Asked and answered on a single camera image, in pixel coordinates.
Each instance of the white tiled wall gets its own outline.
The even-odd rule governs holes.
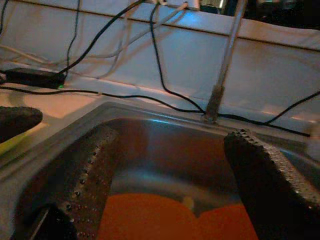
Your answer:
[[[34,0],[33,2],[62,4],[69,8],[75,8],[77,4],[76,0]],[[86,11],[89,12],[114,14],[117,10],[117,7],[113,8],[114,5],[121,9],[121,6],[118,6],[119,1],[83,0],[83,6],[88,8]],[[140,21],[130,21],[130,36],[149,27],[147,22],[141,20],[148,19],[151,9],[152,6],[146,4],[134,13],[133,17]],[[161,9],[161,17],[165,16],[168,11],[171,10]],[[158,28],[156,35],[168,87],[193,97],[205,108],[212,86],[218,78],[227,42],[225,33],[230,29],[231,18],[215,14],[208,15],[209,13],[194,14],[186,12],[174,23],[180,26],[179,28],[163,26]],[[204,24],[202,27],[204,16],[209,22],[218,18],[225,20],[225,22],[220,20],[221,24],[218,26]],[[5,29],[0,37],[0,43],[25,52],[35,53],[52,61],[59,60],[66,55],[73,34],[74,19],[75,12],[71,10],[12,0],[7,8]],[[82,13],[80,15],[79,36],[73,46],[72,54],[81,54],[94,35],[110,19],[110,17],[101,14]],[[121,28],[122,20],[115,22],[99,39],[92,53],[110,53],[115,50]],[[276,30],[279,32],[279,39],[277,39]],[[320,32],[313,30],[297,30],[296,34],[293,34],[289,28],[255,24],[254,21],[245,20],[245,25],[240,32],[240,35],[245,38],[251,38],[250,36],[253,36],[253,39],[265,38],[267,42],[278,41],[278,43],[309,49],[239,39],[227,75],[221,111],[255,120],[268,120],[295,101],[319,90],[320,52],[317,50],[320,42],[318,40],[319,34]],[[8,52],[1,49],[0,54],[10,56]],[[96,62],[85,63],[77,66],[75,70],[86,75],[98,76],[108,70],[111,62],[111,60],[107,60],[99,64]],[[150,89],[151,95],[152,91],[163,92],[150,34],[132,44],[121,55],[115,72],[107,80],[124,83],[124,86],[145,87],[144,93],[145,89]],[[110,92],[109,85],[104,84],[103,81],[79,79],[74,75],[68,79],[68,85],[95,90],[98,88],[101,91]],[[137,88],[134,93],[137,94],[141,91]],[[112,93],[121,94],[123,91],[120,88],[113,88]],[[168,95],[163,95],[163,100],[182,107],[188,106],[183,101]],[[295,108],[279,119],[277,124],[303,131],[310,122],[317,119],[320,119],[319,97]]]

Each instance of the metal pole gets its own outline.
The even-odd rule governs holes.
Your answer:
[[[215,122],[218,117],[219,107],[221,104],[222,97],[225,91],[225,81],[228,68],[232,59],[235,41],[238,36],[238,32],[241,25],[241,20],[244,16],[248,0],[239,0],[236,5],[234,20],[231,28],[231,32],[226,45],[223,62],[220,69],[220,74],[216,85],[214,85],[211,97],[208,105],[206,106],[205,118],[210,122]]]

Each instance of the small yellow object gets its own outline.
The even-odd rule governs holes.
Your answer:
[[[26,137],[26,132],[10,138],[9,140],[0,143],[0,155],[8,152],[10,149],[18,145]]]

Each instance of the stainless steel sink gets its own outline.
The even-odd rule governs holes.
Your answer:
[[[235,177],[224,154],[223,139],[232,128],[163,114],[151,108],[105,103],[16,159],[5,174],[0,175],[0,188],[15,186],[6,200],[12,207],[3,209],[6,212],[0,219],[7,224],[8,231],[15,229],[12,219],[24,217],[24,211],[21,211],[24,206],[16,208],[20,199],[32,199],[35,194],[30,190],[31,179],[37,178],[49,163],[60,161],[59,156],[68,148],[77,145],[79,139],[102,124],[119,134],[117,167],[109,195],[152,193],[180,202],[189,197],[194,201],[193,211],[197,216],[241,202]],[[302,149],[300,143],[260,137],[281,147],[292,163],[319,188],[316,177],[320,172],[319,165],[293,151]]]

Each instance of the sink basin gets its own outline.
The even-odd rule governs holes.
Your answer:
[[[117,134],[115,142],[112,146],[110,142],[104,143],[107,147],[102,146],[104,150],[96,154],[95,149],[100,148],[97,142],[105,140],[107,133],[104,131],[109,129]],[[16,188],[8,200],[12,207],[5,209],[7,213],[2,218],[7,217],[7,229],[13,231],[24,224],[32,210],[57,201],[65,214],[75,221],[76,228],[85,228],[82,229],[83,237],[95,239],[99,222],[90,220],[91,210],[95,209],[98,211],[95,215],[101,215],[110,195],[150,193],[179,202],[188,197],[194,202],[192,210],[196,216],[214,208],[241,203],[235,177],[224,154],[224,137],[232,130],[151,109],[105,103],[15,161],[15,166],[0,181],[1,184],[7,181],[9,186],[10,180],[14,180]],[[284,142],[281,148],[287,157],[294,159],[298,168],[305,169],[308,163],[303,161],[302,164],[299,155],[286,148],[286,144],[292,147],[292,143],[279,141]],[[98,188],[90,191],[93,188],[84,184],[84,192],[88,191],[87,195],[95,201],[98,199],[100,206],[90,208],[94,201],[85,200],[88,209],[85,212],[79,210],[84,205],[76,204],[75,193],[79,191],[77,182],[83,180],[84,164],[88,164],[88,160],[90,163],[92,157],[105,162],[100,167],[103,173],[99,173],[104,184],[100,185],[101,191]],[[319,173],[319,168],[309,173],[308,178],[317,181],[315,185],[319,186],[315,173]],[[67,185],[66,182],[70,183],[69,189],[55,186]],[[66,195],[61,191],[69,192],[70,199],[56,197]],[[81,225],[80,218],[73,219],[75,212],[68,212],[68,206],[83,211],[81,214],[89,224]]]

